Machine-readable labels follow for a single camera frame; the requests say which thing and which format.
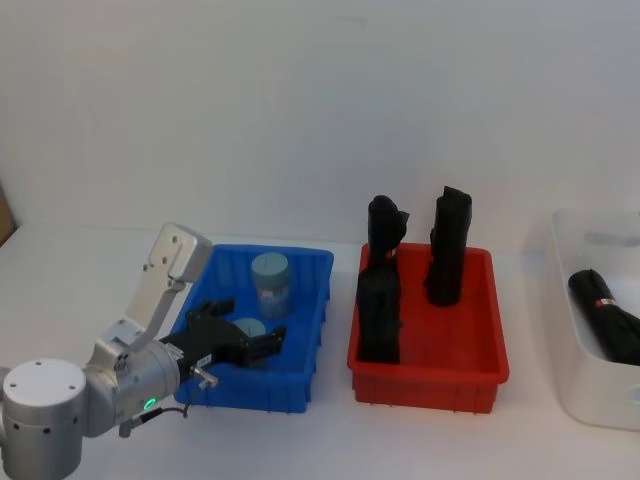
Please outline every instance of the metal arm segment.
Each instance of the metal arm segment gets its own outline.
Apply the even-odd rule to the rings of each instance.
[[[125,318],[97,340],[89,363],[122,369],[130,352],[139,352],[158,334],[176,294],[200,277],[211,250],[202,235],[166,224],[143,266]]]

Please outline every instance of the green led light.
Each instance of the green led light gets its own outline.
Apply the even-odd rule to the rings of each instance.
[[[155,404],[156,404],[156,399],[151,397],[149,400],[147,400],[147,403],[144,404],[144,409],[145,410],[149,410]]]

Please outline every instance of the jar lid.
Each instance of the jar lid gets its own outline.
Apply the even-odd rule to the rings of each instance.
[[[259,337],[267,333],[264,323],[255,318],[239,318],[234,320],[233,324],[250,337]]]
[[[281,253],[263,253],[251,262],[251,276],[258,288],[282,286],[289,282],[289,261]]]

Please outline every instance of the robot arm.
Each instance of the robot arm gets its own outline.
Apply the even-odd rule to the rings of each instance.
[[[157,416],[154,404],[194,376],[205,385],[214,363],[244,365],[278,353],[286,330],[249,338],[220,318],[233,301],[190,312],[185,331],[154,340],[176,294],[202,274],[212,245],[178,225],[163,227],[143,266],[125,318],[97,341],[84,369],[64,360],[40,359],[13,370],[0,368],[0,448],[14,480],[58,480],[80,464],[82,438],[121,426],[121,436]]]

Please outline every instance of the black item in white bin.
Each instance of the black item in white bin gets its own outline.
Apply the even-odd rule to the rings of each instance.
[[[607,358],[640,365],[640,319],[618,306],[602,276],[595,270],[574,273],[569,289]]]

